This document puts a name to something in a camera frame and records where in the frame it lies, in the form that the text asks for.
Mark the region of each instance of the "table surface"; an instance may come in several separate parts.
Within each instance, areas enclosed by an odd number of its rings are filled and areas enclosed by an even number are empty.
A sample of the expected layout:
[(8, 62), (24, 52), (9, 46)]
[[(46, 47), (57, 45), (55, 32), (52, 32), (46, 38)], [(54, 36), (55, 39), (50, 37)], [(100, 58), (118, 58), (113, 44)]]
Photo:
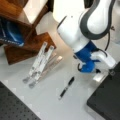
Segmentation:
[[(113, 15), (113, 25), (116, 31), (111, 31), (111, 39), (118, 40), (120, 21), (118, 15)], [(57, 23), (52, 13), (47, 13), (37, 26), (37, 33), (48, 32), (57, 46), (56, 52), (63, 56), (63, 61), (54, 70), (48, 73), (33, 89), (24, 84), (22, 79), (28, 72), (35, 57), (8, 65), (3, 47), (0, 47), (0, 81), (6, 85), (18, 98), (20, 98), (42, 120), (104, 120), (86, 105), (87, 99), (100, 83), (92, 80), (94, 73), (82, 74), (77, 71), (78, 60), (73, 58), (72, 50), (65, 45), (56, 32)], [(102, 40), (94, 41), (99, 48), (104, 49), (107, 36)], [(108, 52), (118, 62), (120, 60), (120, 45), (110, 43)], [(58, 100), (60, 93), (72, 76), (75, 82)]]

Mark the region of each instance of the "black object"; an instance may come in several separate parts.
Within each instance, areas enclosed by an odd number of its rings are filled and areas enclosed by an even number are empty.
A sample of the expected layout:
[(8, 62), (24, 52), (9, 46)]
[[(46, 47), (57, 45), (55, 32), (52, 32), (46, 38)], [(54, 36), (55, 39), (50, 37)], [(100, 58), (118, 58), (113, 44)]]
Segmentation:
[(106, 120), (120, 120), (120, 62), (88, 99), (87, 105)]
[(0, 82), (0, 120), (40, 120)]
[(72, 77), (70, 79), (70, 81), (68, 82), (68, 86), (65, 87), (65, 89), (62, 91), (62, 93), (60, 94), (60, 98), (59, 99), (61, 99), (64, 96), (64, 94), (66, 93), (66, 91), (68, 90), (68, 88), (72, 85), (72, 83), (74, 82), (74, 80), (75, 80), (74, 77)]

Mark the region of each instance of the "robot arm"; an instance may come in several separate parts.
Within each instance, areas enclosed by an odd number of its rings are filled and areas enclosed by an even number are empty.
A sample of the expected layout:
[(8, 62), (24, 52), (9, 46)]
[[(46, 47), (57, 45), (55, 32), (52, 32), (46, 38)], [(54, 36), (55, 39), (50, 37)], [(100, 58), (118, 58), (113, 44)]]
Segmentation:
[(95, 62), (102, 61), (110, 68), (116, 64), (108, 53), (106, 56), (91, 41), (100, 39), (109, 32), (114, 2), (115, 0), (95, 0), (90, 9), (66, 16), (58, 25), (60, 37), (73, 49), (77, 58), (85, 63), (81, 72), (92, 72)]
[(90, 40), (104, 37), (110, 30), (115, 0), (95, 0), (80, 22), (82, 34)]

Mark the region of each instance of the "black pen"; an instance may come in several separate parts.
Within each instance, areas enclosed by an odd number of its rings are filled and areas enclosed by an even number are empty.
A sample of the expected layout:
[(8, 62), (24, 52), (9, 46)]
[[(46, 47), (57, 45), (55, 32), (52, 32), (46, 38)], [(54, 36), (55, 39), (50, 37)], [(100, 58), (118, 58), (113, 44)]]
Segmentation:
[(72, 77), (70, 79), (70, 81), (68, 82), (68, 85), (65, 87), (65, 89), (62, 91), (62, 93), (60, 94), (59, 100), (61, 100), (61, 98), (64, 96), (64, 94), (66, 93), (66, 91), (68, 90), (68, 88), (72, 85), (72, 83), (74, 82), (75, 78)]

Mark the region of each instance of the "table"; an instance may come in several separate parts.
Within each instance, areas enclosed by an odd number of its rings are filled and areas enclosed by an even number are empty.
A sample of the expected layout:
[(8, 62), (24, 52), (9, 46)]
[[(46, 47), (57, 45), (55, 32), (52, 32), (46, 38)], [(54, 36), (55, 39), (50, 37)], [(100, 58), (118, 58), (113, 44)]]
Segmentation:
[[(120, 28), (116, 21), (113, 21), (118, 33)], [(38, 26), (37, 34), (48, 32), (57, 45), (56, 52), (63, 56), (63, 61), (56, 66), (41, 82), (30, 89), (28, 84), (24, 84), (22, 79), (28, 72), (35, 60), (35, 57), (8, 65), (3, 47), (0, 47), (0, 80), (6, 85), (19, 99), (21, 99), (38, 117), (42, 120), (104, 120), (101, 116), (91, 110), (86, 101), (95, 91), (100, 83), (92, 80), (93, 74), (82, 74), (77, 71), (78, 60), (73, 58), (72, 50), (65, 45), (56, 32), (57, 23), (52, 17), (52, 13), (47, 13)], [(95, 41), (100, 48), (105, 48), (107, 36), (100, 41)], [(111, 42), (108, 52), (118, 62), (120, 60), (120, 46)], [(59, 101), (59, 95), (67, 85), (72, 76), (75, 82), (69, 88), (65, 96)]]

